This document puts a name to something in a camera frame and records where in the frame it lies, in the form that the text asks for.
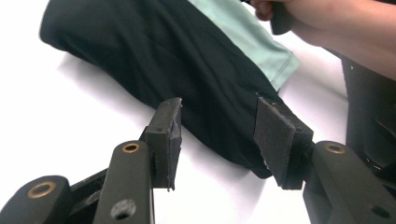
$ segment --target black tool handle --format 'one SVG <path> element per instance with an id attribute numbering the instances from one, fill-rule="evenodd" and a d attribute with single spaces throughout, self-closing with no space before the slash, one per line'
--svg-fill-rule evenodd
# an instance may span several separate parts
<path id="1" fill-rule="evenodd" d="M 273 2 L 274 17 L 271 19 L 273 35 L 283 35 L 291 30 L 292 16 L 283 3 Z"/>

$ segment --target bolt hole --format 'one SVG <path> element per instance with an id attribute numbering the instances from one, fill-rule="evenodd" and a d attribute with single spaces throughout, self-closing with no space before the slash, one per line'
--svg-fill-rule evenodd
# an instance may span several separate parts
<path id="1" fill-rule="evenodd" d="M 135 143 L 128 144 L 122 148 L 122 151 L 125 153 L 134 153 L 137 150 L 139 150 L 139 145 Z"/>
<path id="2" fill-rule="evenodd" d="M 371 211 L 379 217 L 390 218 L 390 213 L 384 208 L 376 205 L 370 206 Z"/>
<path id="3" fill-rule="evenodd" d="M 329 150 L 330 152 L 338 153 L 338 154 L 343 154 L 346 152 L 343 148 L 335 145 L 328 145 L 326 146 L 326 149 Z"/>
<path id="4" fill-rule="evenodd" d="M 136 211 L 136 204 L 132 199 L 125 199 L 114 204 L 111 208 L 110 215 L 116 220 L 124 220 L 131 217 Z"/>
<path id="5" fill-rule="evenodd" d="M 27 196 L 29 198 L 41 198 L 51 193 L 55 189 L 56 184 L 52 181 L 46 181 L 32 187 L 28 192 Z"/>

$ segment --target finger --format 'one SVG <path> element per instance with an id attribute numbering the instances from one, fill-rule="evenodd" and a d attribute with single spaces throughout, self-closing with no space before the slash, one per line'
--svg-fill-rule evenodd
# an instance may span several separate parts
<path id="1" fill-rule="evenodd" d="M 256 17 L 261 21 L 270 21 L 274 17 L 274 13 L 270 11 L 269 13 L 262 14 L 260 11 L 256 11 Z"/>

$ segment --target white table surface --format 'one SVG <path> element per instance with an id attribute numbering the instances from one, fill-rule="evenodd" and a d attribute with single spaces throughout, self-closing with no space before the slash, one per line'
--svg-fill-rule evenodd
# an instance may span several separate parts
<path id="1" fill-rule="evenodd" d="M 0 208 L 40 176 L 73 185 L 107 168 L 114 147 L 137 139 L 154 114 L 103 71 L 39 40 L 47 3 L 0 3 Z M 340 61 L 293 34 L 276 40 L 301 61 L 282 98 L 314 130 L 314 142 L 345 143 Z M 259 179 L 182 131 L 176 190 L 154 190 L 156 223 L 309 223 L 300 190 Z"/>

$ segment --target human hand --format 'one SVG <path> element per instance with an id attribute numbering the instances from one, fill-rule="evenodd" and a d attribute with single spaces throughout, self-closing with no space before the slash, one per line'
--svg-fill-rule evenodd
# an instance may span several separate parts
<path id="1" fill-rule="evenodd" d="M 332 28 L 342 22 L 344 15 L 350 13 L 343 10 L 350 8 L 350 0 L 275 0 L 284 4 L 286 10 L 293 17 L 292 31 L 306 42 L 322 46 L 332 35 Z M 274 17 L 273 2 L 269 0 L 251 0 L 250 4 L 256 8 L 259 20 L 269 21 Z"/>

